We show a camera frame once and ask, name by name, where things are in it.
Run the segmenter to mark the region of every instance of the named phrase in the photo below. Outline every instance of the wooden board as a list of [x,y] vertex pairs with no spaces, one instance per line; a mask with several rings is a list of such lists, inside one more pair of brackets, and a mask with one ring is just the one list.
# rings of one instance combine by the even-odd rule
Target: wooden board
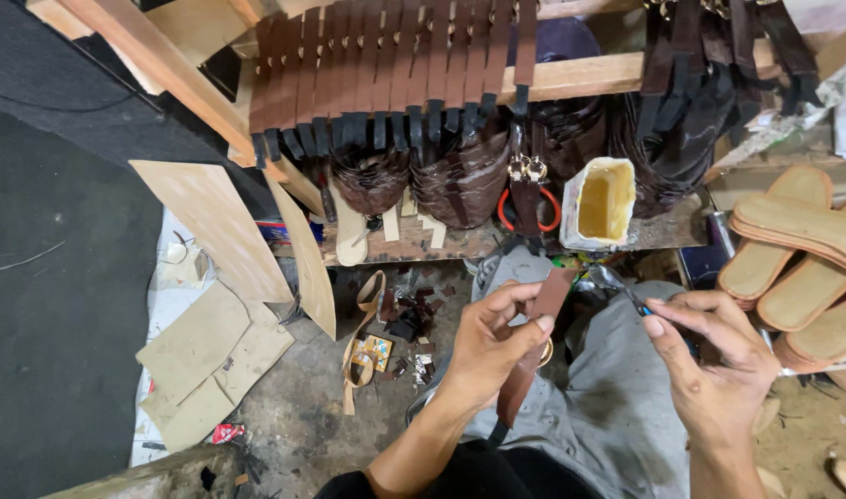
[[278,203],[278,210],[291,238],[291,247],[295,249],[294,258],[300,278],[300,306],[319,328],[336,341],[337,315],[334,312],[333,289],[315,235],[300,207],[284,192],[281,185],[268,174],[266,182]]
[[[633,219],[630,221],[629,234],[635,240],[620,250],[653,250],[659,248],[683,248],[704,246],[707,244],[704,218],[701,217],[702,203],[696,195],[686,198],[674,210],[651,220]],[[447,232],[444,247],[432,249],[432,229],[424,229],[417,217],[398,219],[400,241],[384,241],[383,231],[368,235],[368,256],[363,264],[384,262],[407,262],[414,260],[440,260],[451,258],[480,258],[499,249],[509,236],[502,226],[497,227],[492,221],[481,227],[467,231]],[[325,225],[325,241],[322,245],[325,265],[340,265],[335,252],[336,225]],[[558,242],[546,242],[547,252],[551,255],[574,253],[564,249]]]
[[291,289],[226,170],[213,164],[132,160],[146,185],[237,282],[243,298],[286,303]]
[[193,66],[207,61],[247,30],[226,0],[174,0],[145,16]]

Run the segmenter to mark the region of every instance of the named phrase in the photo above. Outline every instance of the gray pants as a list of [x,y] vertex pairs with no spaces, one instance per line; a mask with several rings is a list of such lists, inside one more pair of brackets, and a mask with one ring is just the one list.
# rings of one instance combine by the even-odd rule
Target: gray pants
[[[643,299],[684,290],[658,281],[633,289]],[[562,349],[557,345],[552,362]],[[538,448],[605,497],[688,498],[687,435],[670,398],[670,378],[625,295],[589,322],[568,377],[565,390],[535,377],[500,448]],[[487,438],[496,422],[494,407],[481,411],[464,441]]]

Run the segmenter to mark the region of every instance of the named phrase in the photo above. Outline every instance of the finger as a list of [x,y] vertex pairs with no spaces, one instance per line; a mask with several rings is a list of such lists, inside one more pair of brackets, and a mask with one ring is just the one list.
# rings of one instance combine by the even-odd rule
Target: finger
[[671,303],[683,304],[695,310],[713,312],[720,319],[731,324],[739,331],[744,333],[753,331],[755,334],[755,330],[750,326],[750,320],[747,319],[747,314],[741,310],[740,306],[725,291],[689,291],[687,293],[673,295],[669,301]]
[[704,335],[732,365],[744,366],[753,361],[756,348],[750,338],[719,319],[715,313],[674,302],[661,304],[650,299],[646,300],[646,304],[651,312]]
[[666,369],[670,371],[670,379],[680,386],[688,385],[703,375],[688,345],[682,339],[679,331],[673,328],[663,317],[654,314],[642,319],[645,332],[651,339],[651,344],[657,351],[657,355],[663,359]]
[[541,315],[533,321],[528,321],[515,328],[513,335],[500,345],[500,350],[507,359],[516,363],[528,350],[543,344],[552,333],[555,318],[551,315]]
[[518,313],[515,304],[533,299],[538,295],[542,286],[542,281],[532,282],[530,284],[500,286],[496,291],[482,300],[484,322],[489,323],[497,316],[503,316],[506,318],[506,321],[511,321]]

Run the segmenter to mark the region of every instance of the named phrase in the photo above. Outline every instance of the concrete floor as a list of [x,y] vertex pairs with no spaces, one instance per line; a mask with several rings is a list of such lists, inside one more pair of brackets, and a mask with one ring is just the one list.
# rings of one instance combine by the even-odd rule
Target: concrete floor
[[[239,497],[268,498],[279,490],[276,497],[310,497],[331,477],[362,469],[405,429],[405,410],[417,398],[411,371],[395,381],[377,382],[376,388],[371,383],[356,389],[356,415],[343,414],[343,352],[363,318],[356,305],[358,290],[377,270],[386,272],[386,286],[390,288],[407,286],[415,273],[419,276],[412,290],[433,286],[436,294],[428,301],[441,298],[446,302],[435,314],[429,335],[436,343],[437,367],[453,345],[473,277],[459,260],[417,263],[399,275],[402,267],[339,268],[333,285],[336,343],[309,320],[288,326],[296,343],[251,389],[231,417],[246,425],[248,450],[268,467],[258,470],[261,485],[242,487]],[[424,269],[433,273],[423,277]],[[351,280],[357,285],[353,289]],[[446,285],[453,286],[457,294],[444,298],[439,291]],[[392,354],[412,359],[408,344],[383,334],[383,325],[373,320],[364,331],[394,340]]]
[[0,112],[0,498],[123,470],[161,204],[139,176]]

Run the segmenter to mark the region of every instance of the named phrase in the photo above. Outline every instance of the cloth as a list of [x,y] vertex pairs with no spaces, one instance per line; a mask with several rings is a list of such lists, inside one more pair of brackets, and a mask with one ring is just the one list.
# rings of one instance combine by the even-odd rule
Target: cloth
[[[331,479],[317,499],[373,499],[370,484],[361,471]],[[420,497],[488,497],[525,499],[562,497],[601,499],[576,474],[533,448],[497,451],[485,440],[460,444],[436,479]]]
[[[650,281],[633,290],[666,300],[684,289]],[[626,295],[595,315],[583,343],[566,390],[535,377],[499,448],[539,449],[605,497],[689,497],[687,435],[670,377]],[[496,423],[495,407],[479,412],[461,441],[487,438]]]

